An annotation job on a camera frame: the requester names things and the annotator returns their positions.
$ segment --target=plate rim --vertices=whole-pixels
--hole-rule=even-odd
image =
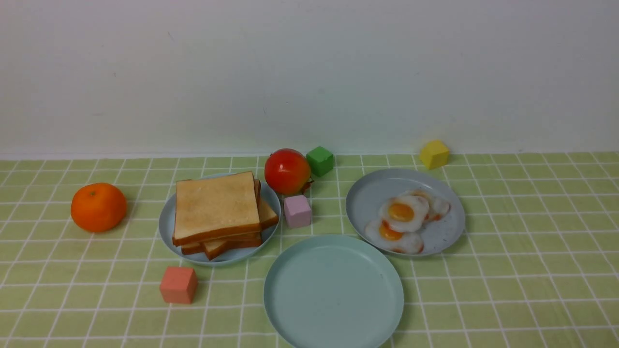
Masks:
[[[217,177],[220,177],[220,176],[228,176],[228,175],[233,175],[233,174],[238,174],[238,173],[237,172],[233,172],[233,173],[216,173],[216,174],[211,174],[211,175],[203,176],[202,178],[197,179],[197,180],[209,179],[209,178],[217,178]],[[237,262],[240,262],[242,260],[245,260],[245,259],[248,259],[248,258],[252,257],[258,251],[260,251],[269,242],[269,240],[271,240],[271,238],[273,238],[273,236],[277,232],[277,229],[279,228],[280,223],[282,222],[282,204],[281,204],[281,201],[280,201],[277,193],[275,193],[275,191],[266,183],[266,181],[260,180],[260,184],[261,184],[261,191],[262,191],[262,189],[267,188],[267,190],[269,191],[269,194],[271,194],[271,195],[273,195],[273,197],[277,198],[277,201],[280,203],[280,204],[277,205],[276,209],[274,209],[275,207],[271,207],[272,209],[275,210],[275,212],[277,213],[277,216],[279,216],[279,219],[277,221],[277,224],[275,224],[273,233],[269,236],[269,238],[267,238],[267,240],[263,241],[263,243],[260,246],[255,246],[254,250],[250,251],[248,254],[246,254],[246,255],[244,255],[242,257],[239,257],[239,258],[229,259],[229,260],[225,260],[225,261],[198,261],[198,260],[190,259],[190,258],[186,257],[185,255],[177,254],[174,250],[172,250],[168,246],[168,244],[165,242],[165,239],[163,238],[162,225],[163,225],[163,212],[166,211],[166,209],[171,209],[171,208],[169,208],[169,206],[172,206],[172,205],[174,205],[174,210],[176,211],[176,193],[171,195],[168,198],[168,200],[163,205],[163,208],[162,208],[161,212],[159,213],[159,220],[158,220],[158,224],[157,224],[157,231],[159,232],[158,233],[159,234],[159,238],[162,240],[163,244],[165,244],[165,246],[168,248],[168,250],[170,250],[170,253],[173,253],[174,255],[178,256],[179,258],[181,258],[181,259],[183,259],[183,260],[185,260],[185,261],[187,261],[189,263],[198,264],[198,265],[201,265],[201,266],[212,266],[212,267],[226,266],[226,265],[237,263]]]
[[[380,173],[384,173],[384,172],[394,172],[394,173],[415,173],[416,175],[419,175],[422,179],[423,179],[423,183],[427,184],[427,186],[430,187],[434,187],[434,186],[442,186],[444,189],[448,190],[449,192],[451,192],[454,197],[457,198],[456,202],[450,202],[452,205],[451,209],[457,209],[458,211],[461,211],[461,216],[462,216],[462,229],[460,229],[459,231],[456,232],[456,237],[454,237],[451,240],[451,243],[446,243],[442,248],[439,248],[437,250],[432,251],[431,253],[421,253],[421,254],[401,254],[401,253],[396,253],[393,252],[391,250],[385,250],[383,248],[380,248],[378,246],[376,246],[374,243],[372,243],[371,241],[369,241],[364,235],[363,233],[361,233],[361,231],[357,230],[357,228],[355,227],[355,225],[352,223],[352,221],[350,220],[350,216],[349,216],[349,212],[352,209],[351,206],[351,195],[355,194],[357,191],[359,191],[360,187],[363,185],[363,181],[367,181],[369,179],[372,178],[372,176],[379,176]],[[409,179],[406,178],[404,175],[402,176],[393,176],[393,178],[402,178],[402,179]],[[361,237],[364,241],[366,241],[367,243],[369,243],[371,246],[375,247],[376,249],[378,249],[379,251],[381,251],[384,254],[388,254],[391,256],[395,256],[398,258],[407,258],[407,259],[413,259],[413,258],[424,258],[424,257],[428,257],[428,256],[433,256],[436,254],[440,254],[443,251],[445,251],[447,248],[449,248],[450,246],[454,245],[461,237],[462,234],[464,233],[464,230],[466,229],[466,211],[464,210],[464,206],[462,205],[462,201],[460,200],[460,197],[458,197],[458,195],[454,192],[453,189],[451,189],[451,187],[449,187],[449,185],[447,185],[446,183],[442,182],[441,180],[438,180],[436,178],[433,178],[432,176],[426,174],[426,173],[422,173],[418,170],[414,170],[414,169],[406,169],[406,168],[386,168],[386,169],[381,169],[381,170],[377,170],[371,173],[368,173],[366,175],[363,175],[361,178],[357,179],[354,184],[350,187],[350,189],[348,190],[348,193],[346,194],[346,218],[348,219],[348,222],[350,222],[350,225],[352,226],[352,228],[355,230],[355,232],[357,233],[357,235],[359,235],[359,237]]]
[[[326,245],[333,245],[332,243],[333,240],[341,240],[341,241],[344,241],[344,243],[349,243],[353,246],[357,245],[355,247],[355,250],[364,252],[367,256],[373,259],[378,258],[379,260],[383,261],[383,263],[379,265],[381,269],[383,271],[391,272],[392,275],[395,276],[395,278],[385,277],[384,281],[385,283],[388,282],[392,284],[397,292],[396,293],[397,299],[395,299],[395,304],[397,307],[396,308],[397,318],[396,320],[394,320],[394,324],[389,327],[389,334],[386,337],[384,337],[384,340],[382,340],[378,344],[378,346],[380,346],[381,344],[384,344],[387,340],[389,340],[389,338],[394,334],[394,332],[397,330],[399,323],[402,320],[402,315],[404,315],[404,286],[402,285],[402,278],[400,274],[397,272],[397,269],[395,268],[393,263],[387,258],[385,254],[382,254],[379,250],[377,250],[376,248],[373,248],[372,245],[368,245],[363,240],[360,240],[350,235],[333,234],[333,235],[319,235],[319,236],[309,237],[307,239],[294,243],[292,246],[288,247],[286,250],[281,252],[281,254],[279,254],[275,258],[275,261],[273,261],[273,263],[271,264],[269,271],[267,272],[267,275],[264,278],[264,285],[262,287],[262,302],[264,306],[264,311],[267,315],[267,319],[269,320],[271,326],[275,329],[277,334],[282,339],[284,339],[284,341],[286,341],[288,344],[294,347],[293,343],[289,341],[288,335],[285,333],[282,333],[282,330],[280,329],[279,325],[276,325],[274,323],[274,319],[272,318],[273,314],[269,310],[270,308],[269,304],[271,303],[271,301],[267,299],[267,287],[269,287],[270,284],[273,283],[272,278],[274,277],[274,274],[280,269],[280,267],[276,267],[276,265],[278,265],[278,263],[285,262],[288,258],[290,258],[288,257],[289,255],[294,256],[294,254],[297,254],[300,251],[306,250],[304,246],[310,242],[313,242],[313,243],[322,242],[321,245],[320,244],[314,245],[315,248],[320,248]]]

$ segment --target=tomato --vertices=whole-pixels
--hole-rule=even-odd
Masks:
[[[291,196],[310,187],[310,165],[301,152],[280,149],[264,164],[264,178],[277,193]]]

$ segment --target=pink cube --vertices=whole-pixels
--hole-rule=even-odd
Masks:
[[[161,291],[164,301],[185,305],[193,302],[196,288],[197,275],[191,267],[169,266],[165,270],[161,285],[159,285],[159,291]]]
[[[304,195],[284,199],[284,214],[290,228],[309,226],[311,224],[311,207]]]

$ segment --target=egg white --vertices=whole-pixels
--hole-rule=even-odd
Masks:
[[[407,254],[419,254],[423,251],[423,239],[419,233],[407,232],[403,233],[402,238],[398,240],[387,240],[381,236],[379,230],[381,224],[381,220],[372,220],[365,226],[365,237],[370,243],[374,244],[374,246],[389,251],[402,249]]]
[[[422,189],[407,191],[404,195],[423,197],[428,201],[430,210],[428,211],[428,219],[423,222],[424,224],[434,221],[437,217],[442,219],[445,215],[447,215],[451,208],[451,204],[447,200],[437,196],[432,196]]]
[[[389,216],[389,206],[394,203],[405,204],[413,209],[415,215],[410,221],[397,221]],[[428,200],[421,196],[403,195],[389,199],[380,210],[381,219],[389,224],[389,228],[396,232],[415,232],[422,227],[425,216],[430,210]]]

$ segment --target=green cube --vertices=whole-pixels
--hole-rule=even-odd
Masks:
[[[333,169],[335,157],[322,146],[309,151],[306,157],[314,175],[323,176]]]

